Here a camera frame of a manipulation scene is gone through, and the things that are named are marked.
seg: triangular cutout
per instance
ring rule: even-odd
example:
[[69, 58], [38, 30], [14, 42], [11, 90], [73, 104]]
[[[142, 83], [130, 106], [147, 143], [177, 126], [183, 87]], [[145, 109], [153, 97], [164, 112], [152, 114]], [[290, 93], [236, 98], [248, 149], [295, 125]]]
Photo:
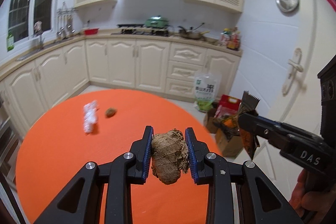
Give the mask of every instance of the triangular cutout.
[[266, 186], [261, 178], [255, 178], [260, 196], [261, 206], [265, 213], [281, 208], [280, 201], [275, 197], [271, 190]]
[[57, 208], [69, 213], [75, 213], [78, 208], [85, 179], [80, 178], [57, 204]]

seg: table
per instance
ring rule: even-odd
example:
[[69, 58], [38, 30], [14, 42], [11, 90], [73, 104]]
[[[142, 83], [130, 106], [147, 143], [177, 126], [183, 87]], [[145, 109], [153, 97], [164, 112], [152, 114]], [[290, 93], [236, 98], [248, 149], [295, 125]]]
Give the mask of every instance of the table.
[[[98, 124], [83, 131], [83, 106], [98, 102]], [[118, 109], [105, 117], [109, 107]], [[161, 97], [135, 90], [103, 90], [68, 99], [46, 112], [28, 131], [16, 163], [17, 192], [33, 223], [52, 199], [88, 161], [104, 164], [129, 151], [145, 126], [154, 134], [193, 127], [198, 140], [219, 153], [209, 132], [185, 110]], [[106, 186], [103, 199], [106, 198]], [[144, 185], [132, 185], [133, 223], [204, 224], [208, 186], [194, 184], [190, 172], [164, 185], [151, 169]], [[100, 214], [104, 223], [104, 213]]]

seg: green bottle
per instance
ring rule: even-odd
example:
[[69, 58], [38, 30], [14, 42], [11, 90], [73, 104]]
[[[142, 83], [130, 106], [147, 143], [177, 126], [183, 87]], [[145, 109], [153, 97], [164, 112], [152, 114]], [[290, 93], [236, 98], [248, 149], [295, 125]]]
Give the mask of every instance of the green bottle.
[[7, 51], [9, 52], [12, 49], [14, 49], [14, 36], [11, 30], [9, 30], [7, 36]]

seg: white plastic bag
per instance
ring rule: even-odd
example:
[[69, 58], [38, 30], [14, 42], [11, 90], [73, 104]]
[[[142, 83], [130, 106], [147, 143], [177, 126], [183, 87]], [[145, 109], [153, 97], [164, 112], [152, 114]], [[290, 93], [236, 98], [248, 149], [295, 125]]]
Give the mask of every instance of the white plastic bag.
[[222, 75], [219, 73], [195, 73], [195, 98], [200, 111], [208, 111], [212, 108], [211, 103], [215, 100]]
[[84, 132], [91, 133], [93, 125], [97, 123], [97, 101], [94, 100], [84, 106]]

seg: clay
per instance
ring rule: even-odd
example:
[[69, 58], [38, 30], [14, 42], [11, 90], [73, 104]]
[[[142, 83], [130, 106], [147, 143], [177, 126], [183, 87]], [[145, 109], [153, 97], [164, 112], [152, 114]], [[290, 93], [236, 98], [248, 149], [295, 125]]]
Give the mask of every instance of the clay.
[[110, 118], [110, 117], [114, 116], [114, 114], [116, 114], [116, 112], [117, 112], [117, 110], [115, 108], [110, 107], [105, 111], [105, 116], [107, 118]]
[[189, 169], [189, 151], [183, 134], [176, 128], [155, 134], [152, 140], [152, 172], [164, 184], [175, 183]]

